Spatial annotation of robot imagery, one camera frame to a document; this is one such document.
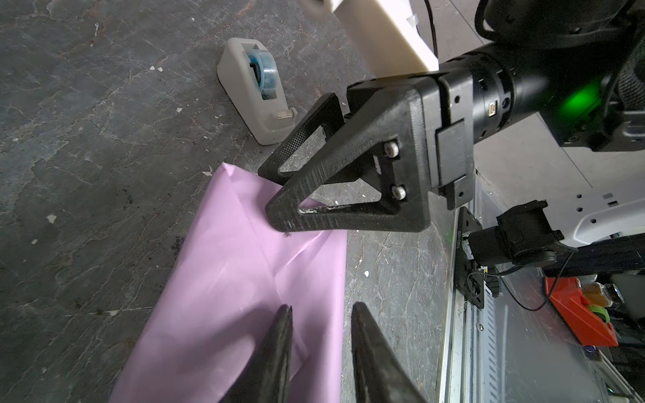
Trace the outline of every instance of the white plastic object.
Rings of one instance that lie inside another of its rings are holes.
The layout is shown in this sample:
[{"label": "white plastic object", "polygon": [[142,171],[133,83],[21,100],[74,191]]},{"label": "white plastic object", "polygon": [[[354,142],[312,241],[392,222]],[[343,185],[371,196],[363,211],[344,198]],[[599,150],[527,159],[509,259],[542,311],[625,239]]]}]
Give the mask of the white plastic object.
[{"label": "white plastic object", "polygon": [[287,106],[275,61],[262,43],[229,39],[217,77],[258,143],[279,143],[291,133],[298,113]]},{"label": "white plastic object", "polygon": [[564,235],[563,244],[589,245],[611,234],[645,225],[645,175],[592,192],[548,200],[549,225]]},{"label": "white plastic object", "polygon": [[409,0],[300,0],[314,18],[334,13],[378,77],[433,72],[439,61],[421,39]]}]

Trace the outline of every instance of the gray tile floor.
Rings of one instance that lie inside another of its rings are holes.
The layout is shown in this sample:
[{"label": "gray tile floor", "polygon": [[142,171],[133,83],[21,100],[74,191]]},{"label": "gray tile floor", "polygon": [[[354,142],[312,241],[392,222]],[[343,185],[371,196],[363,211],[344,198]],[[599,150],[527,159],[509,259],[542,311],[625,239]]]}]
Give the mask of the gray tile floor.
[{"label": "gray tile floor", "polygon": [[[474,0],[431,3],[440,60],[482,44]],[[217,82],[233,36],[272,50],[301,113],[369,77],[338,22],[309,20],[295,0],[0,0],[1,401],[105,401],[172,270],[201,172],[254,171],[273,150],[250,138]],[[565,152],[537,117],[478,144],[475,158],[509,206],[645,169],[642,153]],[[424,233],[353,233],[348,245],[347,303],[369,302],[427,398],[452,239],[441,203]],[[344,401],[351,389],[345,371]]]}]

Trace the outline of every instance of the silver screw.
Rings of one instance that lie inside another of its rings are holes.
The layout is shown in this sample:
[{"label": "silver screw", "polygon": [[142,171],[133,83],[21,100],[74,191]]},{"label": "silver screw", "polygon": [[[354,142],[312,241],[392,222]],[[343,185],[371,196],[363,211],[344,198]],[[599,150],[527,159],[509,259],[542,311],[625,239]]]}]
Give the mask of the silver screw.
[{"label": "silver screw", "polygon": [[388,158],[395,158],[399,154],[399,145],[394,140],[385,143],[383,148],[385,149],[385,155],[387,155]]},{"label": "silver screw", "polygon": [[405,188],[403,186],[392,186],[392,195],[397,200],[405,199]]}]

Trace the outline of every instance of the red object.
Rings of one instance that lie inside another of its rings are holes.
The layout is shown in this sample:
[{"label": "red object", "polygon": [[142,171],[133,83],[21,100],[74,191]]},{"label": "red object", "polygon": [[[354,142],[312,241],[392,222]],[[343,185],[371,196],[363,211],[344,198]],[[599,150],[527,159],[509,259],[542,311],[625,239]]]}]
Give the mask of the red object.
[{"label": "red object", "polygon": [[[555,279],[546,277],[546,293],[551,290]],[[578,278],[565,277],[551,294],[551,302],[564,318],[573,334],[584,346],[615,347],[618,346],[616,331],[611,323],[605,323],[591,312],[587,305],[591,304],[577,285]]]}]

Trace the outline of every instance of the green light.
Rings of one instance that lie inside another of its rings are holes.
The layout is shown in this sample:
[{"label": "green light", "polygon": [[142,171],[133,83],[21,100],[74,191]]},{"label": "green light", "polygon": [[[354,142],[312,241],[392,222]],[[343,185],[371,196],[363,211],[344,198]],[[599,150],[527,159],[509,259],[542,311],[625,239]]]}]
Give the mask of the green light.
[{"label": "green light", "polygon": [[560,108],[560,117],[567,121],[575,121],[592,107],[600,104],[600,80],[594,81],[578,92],[569,96]]}]

